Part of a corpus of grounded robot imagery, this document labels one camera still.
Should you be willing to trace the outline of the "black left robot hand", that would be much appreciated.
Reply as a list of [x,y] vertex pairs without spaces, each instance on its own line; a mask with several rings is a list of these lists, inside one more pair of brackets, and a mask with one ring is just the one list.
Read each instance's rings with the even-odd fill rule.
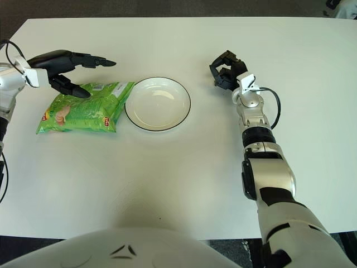
[[68,50],[51,51],[29,59],[27,62],[32,68],[45,69],[51,87],[59,93],[84,99],[89,98],[90,93],[79,85],[73,84],[63,74],[73,71],[77,65],[94,69],[97,66],[114,66],[116,64],[116,62],[103,57]]

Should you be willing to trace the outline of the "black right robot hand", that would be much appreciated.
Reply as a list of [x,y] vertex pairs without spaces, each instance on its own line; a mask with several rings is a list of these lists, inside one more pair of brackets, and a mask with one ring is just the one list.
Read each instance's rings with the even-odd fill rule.
[[260,91],[255,85],[255,76],[248,72],[246,64],[227,50],[209,65],[214,84],[232,92],[240,89],[242,94],[248,91]]

